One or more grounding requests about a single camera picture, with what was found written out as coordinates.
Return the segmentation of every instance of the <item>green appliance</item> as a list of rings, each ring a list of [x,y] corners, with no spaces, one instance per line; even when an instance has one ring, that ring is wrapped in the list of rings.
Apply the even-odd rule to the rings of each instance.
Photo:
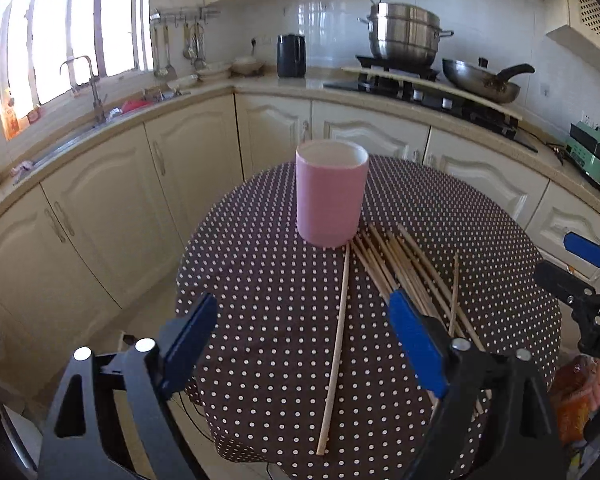
[[[600,129],[588,124],[571,125],[567,154],[600,187]]]

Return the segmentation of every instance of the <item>countertop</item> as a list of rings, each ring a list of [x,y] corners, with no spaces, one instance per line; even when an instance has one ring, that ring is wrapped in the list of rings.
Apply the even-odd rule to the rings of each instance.
[[[336,78],[342,77],[334,76],[328,80]],[[368,94],[325,89],[322,85],[326,81],[327,79],[324,76],[306,79],[278,79],[276,76],[265,75],[256,78],[231,78],[221,82],[200,84],[191,89],[187,95],[138,110],[128,116],[118,118],[111,124],[88,132],[79,142],[31,171],[28,176],[17,184],[14,184],[14,178],[5,179],[0,185],[0,216],[27,191],[58,168],[107,139],[168,112],[233,92],[237,94],[268,94],[316,99],[430,124],[440,130],[481,144],[494,152],[520,162],[531,170],[537,171],[568,190],[600,214],[600,191],[587,182],[577,168],[568,162],[565,162],[564,166],[561,165],[551,149],[531,136],[529,136],[529,141],[538,149],[538,153],[533,153],[502,136],[498,136],[480,126],[451,117],[443,112]]]

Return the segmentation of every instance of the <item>pink cup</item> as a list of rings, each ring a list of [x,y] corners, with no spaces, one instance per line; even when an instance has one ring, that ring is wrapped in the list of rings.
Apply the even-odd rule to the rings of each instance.
[[[340,247],[358,230],[369,154],[346,140],[310,140],[296,150],[298,233]]]

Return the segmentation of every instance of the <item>round table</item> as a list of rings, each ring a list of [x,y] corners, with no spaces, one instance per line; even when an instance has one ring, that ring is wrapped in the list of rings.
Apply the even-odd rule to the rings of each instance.
[[[536,286],[541,259],[525,232],[464,182],[397,158],[371,156],[360,227],[403,224],[447,284],[461,255],[460,305],[491,352],[527,348],[547,385],[560,346],[557,302]],[[277,463],[292,477],[401,478],[423,442],[431,404],[352,256],[342,363],[328,452],[318,436],[338,321],[344,250],[296,231],[295,165],[256,175],[200,224],[177,277],[176,314],[202,292],[218,325],[187,387],[218,453]],[[488,408],[486,396],[481,402]],[[468,429],[452,478],[470,468],[485,422]]]

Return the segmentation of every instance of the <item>screw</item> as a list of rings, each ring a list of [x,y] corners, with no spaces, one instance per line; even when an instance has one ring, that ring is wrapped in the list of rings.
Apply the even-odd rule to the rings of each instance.
[[[81,346],[74,352],[76,361],[86,361],[89,357],[91,357],[91,349],[88,346]]]
[[[150,337],[145,337],[144,339],[141,339],[136,342],[136,350],[138,350],[139,352],[142,352],[142,353],[148,352],[154,346],[155,346],[155,341],[153,339],[151,339]]]
[[[516,357],[521,361],[531,361],[531,352],[526,348],[516,350]]]
[[[462,339],[461,337],[456,337],[451,342],[452,348],[459,350],[461,352],[466,352],[469,348],[471,348],[471,343],[469,343],[466,339]]]

